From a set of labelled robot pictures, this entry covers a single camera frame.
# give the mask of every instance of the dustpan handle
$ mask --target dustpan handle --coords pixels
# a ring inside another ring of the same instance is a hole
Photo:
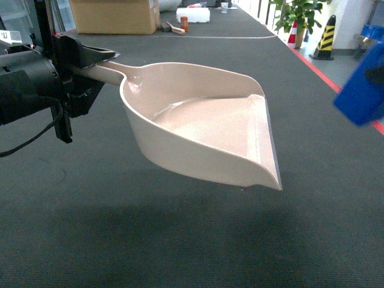
[[[105,62],[100,65],[96,65],[86,69],[79,69],[72,67],[72,71],[79,76],[91,78],[108,84],[120,86],[121,82],[126,79],[126,75],[123,72],[120,72],[113,68],[119,68],[119,64],[114,62]]]

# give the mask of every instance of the cup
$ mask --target cup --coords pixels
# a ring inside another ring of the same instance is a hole
[[[222,2],[221,3],[221,12],[223,14],[228,13],[228,2]]]

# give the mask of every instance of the yellow and black traffic cone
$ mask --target yellow and black traffic cone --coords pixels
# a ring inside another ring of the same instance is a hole
[[[310,55],[311,58],[317,60],[333,60],[332,54],[332,44],[334,41],[336,26],[336,16],[332,15],[326,23],[322,39],[318,43],[316,50],[313,55]]]

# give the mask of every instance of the white floor line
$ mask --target white floor line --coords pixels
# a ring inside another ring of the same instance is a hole
[[[153,35],[152,37],[175,37],[175,35]],[[263,37],[221,37],[221,36],[187,36],[187,35],[181,35],[178,38],[206,38],[206,39],[268,39],[268,38],[275,38],[276,35],[272,36],[263,36]]]

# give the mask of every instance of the red floor stripe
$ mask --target red floor stripe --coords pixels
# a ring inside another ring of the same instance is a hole
[[[324,73],[322,73],[317,67],[315,67],[310,61],[308,61],[304,56],[302,56],[297,50],[295,50],[294,48],[288,46],[292,52],[294,54],[296,54],[296,56],[298,58],[300,58],[300,60],[302,62],[304,62],[308,67],[310,67],[312,69],[312,71],[314,71],[325,83],[328,84],[329,87],[331,87],[335,92],[339,93],[341,91],[341,87],[336,85],[330,78],[326,77],[324,75]]]
[[[312,71],[314,71],[325,83],[328,84],[329,87],[331,87],[335,92],[339,93],[341,91],[341,87],[336,85],[330,78],[326,77],[324,75],[324,73],[322,73],[317,67],[315,67],[310,61],[308,61],[304,56],[302,56],[297,50],[295,50],[294,48],[288,46],[292,52],[294,54],[296,54],[296,56],[298,58],[300,58],[300,60],[302,62],[304,62],[308,67],[310,67],[312,69]],[[384,135],[384,125],[376,120],[376,121],[373,121],[372,122],[372,126],[374,128],[376,128],[377,131],[379,131],[380,133],[382,133]]]

